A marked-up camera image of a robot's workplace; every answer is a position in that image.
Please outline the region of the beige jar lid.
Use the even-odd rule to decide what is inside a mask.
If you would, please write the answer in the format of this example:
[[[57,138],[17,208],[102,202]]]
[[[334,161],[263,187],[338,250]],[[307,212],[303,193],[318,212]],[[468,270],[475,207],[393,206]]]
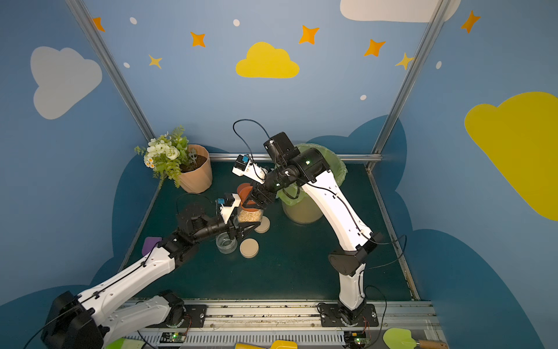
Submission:
[[[247,238],[243,240],[240,245],[241,255],[247,259],[256,257],[259,251],[259,243],[253,238]]]
[[[267,231],[269,231],[269,229],[270,229],[270,220],[266,216],[263,216],[260,225],[256,227],[254,231],[259,234],[264,234]]]

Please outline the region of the clear oatmeal jar front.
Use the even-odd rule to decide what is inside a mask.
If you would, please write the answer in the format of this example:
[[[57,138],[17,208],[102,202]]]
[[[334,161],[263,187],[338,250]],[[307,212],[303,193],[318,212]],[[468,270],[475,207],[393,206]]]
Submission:
[[[231,254],[236,250],[238,241],[228,233],[222,233],[216,237],[216,246],[222,254]]]

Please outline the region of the red jar lid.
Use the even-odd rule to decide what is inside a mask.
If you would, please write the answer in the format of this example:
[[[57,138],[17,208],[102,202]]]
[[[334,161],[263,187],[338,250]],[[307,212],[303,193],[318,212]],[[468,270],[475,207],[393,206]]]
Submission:
[[[253,186],[247,187],[243,189],[240,193],[237,192],[238,196],[240,196],[241,204],[245,208],[254,208],[257,209],[257,202],[254,201],[252,196]]]

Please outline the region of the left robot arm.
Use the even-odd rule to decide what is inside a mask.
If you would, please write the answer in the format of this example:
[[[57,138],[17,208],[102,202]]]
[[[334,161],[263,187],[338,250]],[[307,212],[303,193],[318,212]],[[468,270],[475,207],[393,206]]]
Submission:
[[[184,302],[172,292],[130,308],[122,305],[191,260],[201,242],[220,234],[241,240],[261,221],[260,214],[236,206],[221,207],[214,217],[198,204],[187,206],[177,215],[177,228],[136,263],[78,295],[58,296],[42,328],[42,343],[47,348],[106,348],[151,325],[180,325],[186,318]]]

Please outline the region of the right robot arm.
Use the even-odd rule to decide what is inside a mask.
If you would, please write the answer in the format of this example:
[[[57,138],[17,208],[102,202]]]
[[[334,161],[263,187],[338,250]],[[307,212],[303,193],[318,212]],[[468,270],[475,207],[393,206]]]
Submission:
[[[293,183],[316,203],[341,247],[328,256],[329,263],[339,273],[339,315],[344,324],[356,325],[366,309],[363,286],[366,259],[378,246],[372,230],[351,207],[318,149],[300,151],[283,132],[269,138],[264,148],[275,164],[274,170],[264,171],[255,164],[251,154],[239,155],[232,170],[237,176],[252,180],[246,199],[248,207],[267,208],[277,192]]]

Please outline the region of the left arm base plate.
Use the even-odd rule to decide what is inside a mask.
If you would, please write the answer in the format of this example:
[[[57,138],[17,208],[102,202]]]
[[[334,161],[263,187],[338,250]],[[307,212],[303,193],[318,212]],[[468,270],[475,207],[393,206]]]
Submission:
[[[206,305],[182,305],[171,308],[169,315],[159,324],[149,328],[187,329],[202,328],[206,318]]]

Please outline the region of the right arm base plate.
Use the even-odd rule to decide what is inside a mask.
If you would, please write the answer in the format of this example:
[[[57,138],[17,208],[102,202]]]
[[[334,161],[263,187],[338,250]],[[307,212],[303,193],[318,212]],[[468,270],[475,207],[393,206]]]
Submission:
[[[378,327],[379,316],[372,304],[362,302],[354,310],[344,305],[320,302],[317,310],[322,327]]]

